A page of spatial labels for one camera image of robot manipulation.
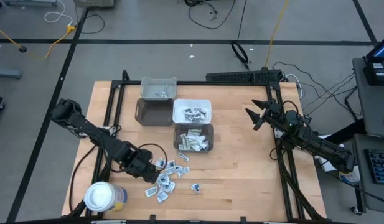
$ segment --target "cord plug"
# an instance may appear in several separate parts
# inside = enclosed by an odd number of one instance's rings
[[[75,26],[67,25],[67,33],[71,33],[73,31],[75,31]]]

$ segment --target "keyboard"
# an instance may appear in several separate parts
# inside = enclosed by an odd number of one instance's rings
[[[375,184],[384,184],[384,150],[365,149],[366,160]]]
[[[211,82],[252,82],[255,78],[256,83],[279,82],[283,75],[281,70],[263,70],[249,72],[225,72],[208,73],[205,76]]]

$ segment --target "wooden tabletop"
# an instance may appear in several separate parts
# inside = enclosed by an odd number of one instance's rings
[[[97,126],[103,124],[110,83],[95,82],[87,119]],[[281,94],[283,101],[295,102],[302,111],[295,83],[281,83]],[[126,86],[119,121],[123,129],[118,133],[118,139],[135,146],[156,143],[166,150],[169,160],[175,159],[176,164],[189,166],[190,173],[180,178],[171,175],[171,180],[176,183],[175,190],[159,204],[156,197],[146,198],[144,191],[151,184],[125,173],[112,172],[110,182],[124,187],[129,198],[122,211],[105,212],[104,218],[147,220],[155,214],[158,220],[236,221],[246,216],[248,221],[286,221],[278,163],[269,158],[269,152],[274,148],[272,129],[264,124],[258,131],[253,131],[252,122],[244,110],[261,112],[251,99],[267,100],[265,87],[178,85],[177,98],[208,99],[212,104],[214,149],[208,154],[188,154],[189,162],[178,158],[172,145],[174,125],[146,127],[134,119],[139,96],[139,85]],[[115,105],[113,103],[111,125]],[[285,109],[294,108],[285,104]],[[75,164],[91,147],[88,139],[80,141]],[[154,161],[164,157],[154,146],[146,149],[153,152]],[[83,161],[75,176],[73,206],[82,200],[91,184],[96,153],[97,150]],[[298,149],[293,153],[301,191],[317,212],[326,217],[312,156]],[[118,165],[113,163],[113,168],[118,169]],[[195,183],[200,184],[200,194],[190,189]],[[297,217],[294,194],[290,188],[289,192],[293,214]],[[69,213],[68,194],[62,213]]]

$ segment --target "gray floor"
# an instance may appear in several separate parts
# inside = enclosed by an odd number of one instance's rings
[[[75,19],[71,0],[62,0],[66,14]],[[384,38],[384,0],[359,0],[378,40]],[[105,29],[93,35],[83,34],[81,39],[235,39],[240,24],[244,1],[237,1],[224,25],[216,30],[199,27],[189,21],[183,3],[176,0],[118,1],[112,10],[93,10],[106,21]],[[213,1],[220,17],[209,22],[209,8],[199,6],[192,16],[200,22],[215,26],[223,19],[232,1]],[[282,1],[248,1],[240,39],[269,40]],[[58,9],[21,5],[0,9],[0,28],[12,38],[58,39],[65,32],[68,19],[57,23],[44,21],[46,12]],[[84,31],[99,29],[101,21],[87,20]],[[352,0],[294,0],[290,1],[276,40],[332,40],[369,41]],[[46,53],[47,44],[27,44],[30,52]],[[58,44],[48,60],[35,60],[21,54],[15,46],[2,44],[0,68],[19,69],[21,80],[0,78],[0,96],[5,98],[6,109],[0,115],[0,222],[9,213],[24,169],[38,135],[44,114],[54,91],[59,73],[68,52],[68,44]],[[252,70],[260,69],[266,58],[267,45],[246,45]],[[269,65],[280,60],[295,63],[309,72],[326,88],[352,73],[351,60],[365,55],[371,47],[321,47],[275,45]],[[301,82],[313,85],[307,75],[295,68],[277,65],[286,74],[295,74]],[[67,73],[60,97],[78,101],[86,111],[93,82],[119,79],[126,69],[133,80],[143,76],[154,78],[175,76],[178,80],[204,80],[206,73],[243,71],[229,45],[108,45],[78,44]],[[352,80],[340,91],[352,88]],[[313,89],[302,86],[305,97],[302,105],[316,99]],[[358,96],[350,102],[360,111]],[[310,113],[321,101],[310,105]],[[320,133],[332,133],[351,123],[351,116],[333,99],[311,114],[312,128]],[[51,124],[37,161],[29,188],[17,220],[58,217],[73,166],[78,140],[66,130]],[[368,211],[358,217],[349,211],[355,205],[355,193],[348,186],[319,175],[328,217],[340,222],[384,223],[384,213]]]

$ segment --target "yellow label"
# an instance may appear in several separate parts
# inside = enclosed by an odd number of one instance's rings
[[[116,202],[110,210],[111,211],[120,211],[121,209],[123,209],[123,207],[124,207],[123,202]]]

